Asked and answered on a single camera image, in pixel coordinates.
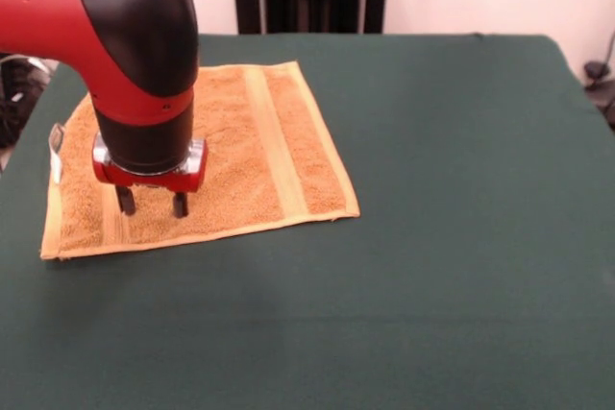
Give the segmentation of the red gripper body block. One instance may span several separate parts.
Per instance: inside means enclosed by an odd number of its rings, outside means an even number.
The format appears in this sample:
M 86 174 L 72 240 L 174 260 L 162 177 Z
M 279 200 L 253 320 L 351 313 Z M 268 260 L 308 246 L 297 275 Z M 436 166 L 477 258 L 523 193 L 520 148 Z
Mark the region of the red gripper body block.
M 194 193 L 202 185 L 208 158 L 204 139 L 192 139 L 186 158 L 174 169 L 157 174 L 137 174 L 120 168 L 111 160 L 109 149 L 100 133 L 94 137 L 92 166 L 96 179 L 102 183 L 132 187 L 161 187 L 174 193 Z

